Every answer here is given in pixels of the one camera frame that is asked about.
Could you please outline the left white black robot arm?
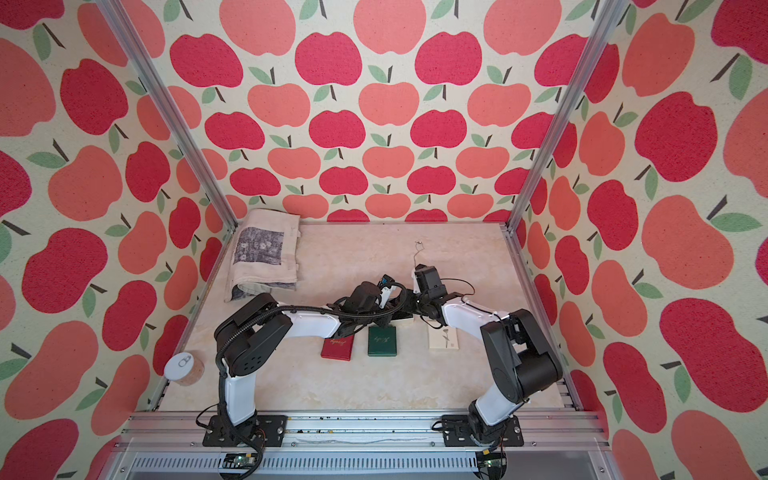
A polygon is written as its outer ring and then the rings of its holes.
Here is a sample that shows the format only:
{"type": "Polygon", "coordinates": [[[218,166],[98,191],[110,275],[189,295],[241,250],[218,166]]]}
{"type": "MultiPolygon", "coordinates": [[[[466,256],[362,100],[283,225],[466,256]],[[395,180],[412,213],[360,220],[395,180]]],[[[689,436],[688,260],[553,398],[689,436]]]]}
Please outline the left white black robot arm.
{"type": "Polygon", "coordinates": [[[214,333],[219,371],[217,414],[229,427],[256,415],[255,372],[289,338],[345,339],[365,327],[384,327],[415,312],[414,292],[385,276],[363,282],[353,293],[324,307],[288,305],[271,294],[251,299],[214,333]]]}

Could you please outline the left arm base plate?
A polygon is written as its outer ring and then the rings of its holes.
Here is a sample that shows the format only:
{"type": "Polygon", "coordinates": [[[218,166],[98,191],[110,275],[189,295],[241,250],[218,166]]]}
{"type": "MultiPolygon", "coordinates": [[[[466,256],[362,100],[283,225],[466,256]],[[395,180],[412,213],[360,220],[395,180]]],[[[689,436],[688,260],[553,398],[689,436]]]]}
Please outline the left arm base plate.
{"type": "MultiPolygon", "coordinates": [[[[288,417],[285,415],[253,416],[234,427],[242,437],[254,441],[257,445],[280,447],[286,429],[288,417]]],[[[244,445],[230,428],[227,428],[218,415],[212,416],[206,424],[196,421],[205,430],[202,444],[205,447],[237,447],[244,445]]]]}

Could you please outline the green jewelry box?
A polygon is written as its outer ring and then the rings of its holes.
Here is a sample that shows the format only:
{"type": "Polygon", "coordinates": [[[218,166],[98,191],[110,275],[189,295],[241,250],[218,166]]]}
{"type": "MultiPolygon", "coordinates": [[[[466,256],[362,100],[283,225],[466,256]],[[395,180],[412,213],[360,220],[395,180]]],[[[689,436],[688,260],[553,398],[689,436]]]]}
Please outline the green jewelry box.
{"type": "Polygon", "coordinates": [[[390,358],[396,357],[397,353],[397,330],[395,326],[371,326],[368,329],[367,354],[369,357],[390,358]]]}

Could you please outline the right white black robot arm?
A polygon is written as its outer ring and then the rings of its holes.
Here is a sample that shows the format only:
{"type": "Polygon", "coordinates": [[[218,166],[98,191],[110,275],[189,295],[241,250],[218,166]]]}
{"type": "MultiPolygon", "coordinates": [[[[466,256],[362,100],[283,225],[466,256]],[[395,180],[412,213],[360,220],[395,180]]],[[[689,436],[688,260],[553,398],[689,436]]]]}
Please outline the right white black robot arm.
{"type": "Polygon", "coordinates": [[[499,312],[450,293],[433,266],[415,267],[416,313],[481,340],[493,384],[468,407],[468,425],[479,446],[502,441],[507,422],[535,393],[563,378],[563,367],[534,315],[499,312]]]}

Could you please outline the cream lift-off box lid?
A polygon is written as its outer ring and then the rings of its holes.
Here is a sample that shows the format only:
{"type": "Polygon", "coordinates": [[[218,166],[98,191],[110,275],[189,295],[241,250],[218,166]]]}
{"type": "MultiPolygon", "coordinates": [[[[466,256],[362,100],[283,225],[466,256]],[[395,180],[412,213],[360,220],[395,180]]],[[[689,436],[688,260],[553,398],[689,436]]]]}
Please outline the cream lift-off box lid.
{"type": "Polygon", "coordinates": [[[430,350],[458,350],[459,339],[455,328],[428,328],[428,348],[430,350]]]}

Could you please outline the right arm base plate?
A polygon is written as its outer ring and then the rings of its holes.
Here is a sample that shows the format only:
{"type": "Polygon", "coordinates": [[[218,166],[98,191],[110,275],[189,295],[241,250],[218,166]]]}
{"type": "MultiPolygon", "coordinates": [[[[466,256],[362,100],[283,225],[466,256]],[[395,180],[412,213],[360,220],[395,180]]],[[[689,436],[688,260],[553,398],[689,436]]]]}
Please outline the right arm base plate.
{"type": "Polygon", "coordinates": [[[487,425],[479,416],[443,415],[432,425],[442,435],[446,447],[496,448],[522,447],[525,444],[516,416],[487,425]]]}

